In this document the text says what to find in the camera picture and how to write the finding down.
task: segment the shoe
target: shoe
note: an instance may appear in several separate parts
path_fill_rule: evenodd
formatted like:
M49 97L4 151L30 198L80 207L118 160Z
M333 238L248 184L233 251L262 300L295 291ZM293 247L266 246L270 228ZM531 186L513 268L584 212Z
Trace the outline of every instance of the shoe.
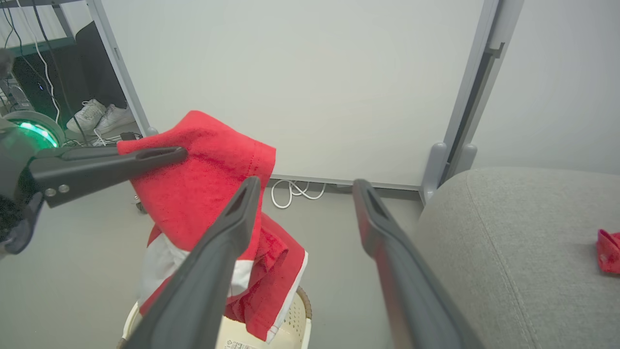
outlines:
M126 124L130 124L134 122L133 114L131 113L131 109L123 109L118 108L114 104L110 104L108 109L105 110L104 116L99 121L99 124L95 129L98 131L100 135L106 134L117 127L121 127Z
M75 119L77 119L84 132L92 131L99 120L101 120L104 116L105 106L99 103L96 99L84 101L82 102L82 105L84 107L76 113ZM78 125L76 124L75 119L71 118L71 120L67 122L67 129L79 133L79 128L77 127Z

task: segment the barcode sticker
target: barcode sticker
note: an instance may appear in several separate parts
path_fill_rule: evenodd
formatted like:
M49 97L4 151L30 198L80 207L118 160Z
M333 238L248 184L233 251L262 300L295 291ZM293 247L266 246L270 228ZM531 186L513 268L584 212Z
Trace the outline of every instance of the barcode sticker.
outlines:
M255 347L235 340L227 340L223 349L256 349Z

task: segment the sofa cushion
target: sofa cushion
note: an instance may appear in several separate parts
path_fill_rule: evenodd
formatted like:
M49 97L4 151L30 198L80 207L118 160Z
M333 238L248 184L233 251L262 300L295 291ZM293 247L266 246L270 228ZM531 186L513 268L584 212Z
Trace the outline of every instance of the sofa cushion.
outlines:
M486 168L447 181L412 237L487 348L619 348L620 278L597 264L620 231L620 176Z

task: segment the beige plastic basket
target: beige plastic basket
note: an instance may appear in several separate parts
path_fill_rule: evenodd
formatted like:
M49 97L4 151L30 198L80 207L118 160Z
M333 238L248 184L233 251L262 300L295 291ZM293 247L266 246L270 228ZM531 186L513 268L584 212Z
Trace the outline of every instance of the beige plastic basket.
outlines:
M117 349L122 349L133 329L140 322L138 303L134 304L123 328L123 338ZM293 298L284 323L272 342L267 344L247 333L246 325L222 316L216 349L308 349L312 328L312 307L308 296L301 288Z

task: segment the white cable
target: white cable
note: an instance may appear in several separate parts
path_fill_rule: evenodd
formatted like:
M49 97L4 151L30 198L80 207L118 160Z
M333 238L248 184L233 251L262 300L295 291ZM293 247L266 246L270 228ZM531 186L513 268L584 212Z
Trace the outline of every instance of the white cable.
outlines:
M275 197L273 196L273 190L275 189L275 187L280 184L281 182L288 182L288 203L284 206L278 205L277 202L275 202ZM306 182L306 188L301 190L300 187L297 186L296 181L289 181L287 179L281 179L279 181L277 181L273 186L272 186L272 201L273 204L275 205L275 207L279 208L279 209L286 209L288 206L291 206L291 202L293 202L293 196L305 196L306 198L310 199L310 200L316 200L318 198L320 198L321 196L323 196L323 193L325 192L325 183L323 184L323 189L321 189L321 193L318 196L310 196L308 194L306 194L306 191L308 190L308 187L310 186L310 182ZM295 189L297 189L299 192L298 193L294 193L293 192L293 187Z
M45 66L45 77L47 78L47 83L50 84L51 101L54 104L54 107L56 108L56 123L58 123L58 118L60 118L60 108L58 108L58 105L56 104L56 98L54 98L54 85L51 84L50 74L47 69L47 62L43 59L43 56L41 56L41 52L38 49L37 36L35 35L34 30L32 30L32 28L30 27L30 22L28 22L28 17L26 16L26 11L24 11L24 8L19 3L19 0L17 0L17 6L19 6L20 10L22 10L22 14L24 15L24 20L26 21L26 26L30 30L30 39L35 44L35 49L37 50L37 54L39 55L39 58L41 58L41 61L43 62L43 65Z

